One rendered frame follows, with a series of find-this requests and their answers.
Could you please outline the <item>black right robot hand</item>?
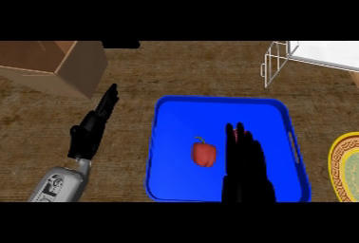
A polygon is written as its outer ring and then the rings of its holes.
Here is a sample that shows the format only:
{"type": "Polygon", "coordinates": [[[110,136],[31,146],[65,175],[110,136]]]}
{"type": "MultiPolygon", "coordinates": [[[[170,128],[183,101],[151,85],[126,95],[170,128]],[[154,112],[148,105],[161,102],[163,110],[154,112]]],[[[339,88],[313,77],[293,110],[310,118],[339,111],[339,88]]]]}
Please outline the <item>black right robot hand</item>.
{"type": "Polygon", "coordinates": [[[275,189],[266,173],[263,147],[244,131],[226,124],[226,175],[223,177],[222,202],[275,203],[275,189]]]}

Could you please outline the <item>yellow patterned plate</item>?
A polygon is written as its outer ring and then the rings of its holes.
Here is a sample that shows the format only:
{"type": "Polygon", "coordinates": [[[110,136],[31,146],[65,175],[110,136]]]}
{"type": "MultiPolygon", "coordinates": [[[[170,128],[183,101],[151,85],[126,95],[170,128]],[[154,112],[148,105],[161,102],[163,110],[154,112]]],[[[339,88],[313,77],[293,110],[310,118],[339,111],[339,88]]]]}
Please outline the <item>yellow patterned plate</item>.
{"type": "Polygon", "coordinates": [[[341,202],[359,202],[359,132],[343,134],[328,153],[328,174],[341,202]]]}

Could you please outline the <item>blue plastic tray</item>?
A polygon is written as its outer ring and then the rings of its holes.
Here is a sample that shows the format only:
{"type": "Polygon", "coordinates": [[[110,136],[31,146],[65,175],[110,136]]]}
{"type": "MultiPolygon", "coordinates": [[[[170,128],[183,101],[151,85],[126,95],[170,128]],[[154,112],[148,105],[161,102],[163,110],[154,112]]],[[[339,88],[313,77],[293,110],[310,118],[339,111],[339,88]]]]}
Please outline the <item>blue plastic tray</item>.
{"type": "Polygon", "coordinates": [[[226,124],[243,123],[260,142],[276,200],[308,202],[312,189],[290,112],[275,99],[166,96],[155,105],[146,190],[157,201],[222,199],[226,175],[226,124]],[[216,162],[200,166],[192,145],[203,137],[216,146],[216,162]]]}

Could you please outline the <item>red bell pepper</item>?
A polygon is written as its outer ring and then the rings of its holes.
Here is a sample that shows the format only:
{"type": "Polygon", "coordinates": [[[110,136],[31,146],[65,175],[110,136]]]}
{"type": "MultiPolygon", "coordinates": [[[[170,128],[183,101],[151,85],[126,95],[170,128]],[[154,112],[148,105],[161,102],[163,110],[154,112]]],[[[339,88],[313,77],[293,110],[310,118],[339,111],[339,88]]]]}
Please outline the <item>red bell pepper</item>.
{"type": "Polygon", "coordinates": [[[203,137],[197,137],[197,142],[192,145],[191,158],[203,167],[211,167],[216,162],[216,146],[209,144],[203,137]]]}

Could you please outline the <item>brown cardboard box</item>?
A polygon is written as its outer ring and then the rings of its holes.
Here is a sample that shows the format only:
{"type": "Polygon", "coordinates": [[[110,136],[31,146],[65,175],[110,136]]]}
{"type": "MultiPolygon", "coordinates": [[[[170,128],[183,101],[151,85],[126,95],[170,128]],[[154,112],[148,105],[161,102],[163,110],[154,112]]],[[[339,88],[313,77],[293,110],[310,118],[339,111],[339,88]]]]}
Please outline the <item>brown cardboard box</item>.
{"type": "Polygon", "coordinates": [[[0,41],[0,76],[42,93],[90,99],[107,65],[101,41],[0,41]]]}

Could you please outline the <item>black object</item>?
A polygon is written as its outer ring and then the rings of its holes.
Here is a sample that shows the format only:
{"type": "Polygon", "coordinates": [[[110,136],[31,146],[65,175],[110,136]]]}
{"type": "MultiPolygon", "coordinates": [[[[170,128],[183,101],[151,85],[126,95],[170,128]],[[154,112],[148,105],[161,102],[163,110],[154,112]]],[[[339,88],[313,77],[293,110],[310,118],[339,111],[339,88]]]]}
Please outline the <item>black object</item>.
{"type": "Polygon", "coordinates": [[[105,48],[139,48],[141,42],[139,41],[104,41],[102,45],[105,48]]]}

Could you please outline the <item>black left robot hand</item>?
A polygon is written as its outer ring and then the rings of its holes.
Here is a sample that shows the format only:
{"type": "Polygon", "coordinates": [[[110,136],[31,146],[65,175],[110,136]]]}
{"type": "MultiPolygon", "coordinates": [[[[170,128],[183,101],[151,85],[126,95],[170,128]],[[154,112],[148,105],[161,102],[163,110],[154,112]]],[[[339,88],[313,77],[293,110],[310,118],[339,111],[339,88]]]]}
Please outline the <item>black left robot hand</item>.
{"type": "Polygon", "coordinates": [[[70,129],[70,158],[92,159],[95,157],[105,125],[118,100],[118,85],[111,84],[96,109],[89,112],[81,123],[70,129]]]}

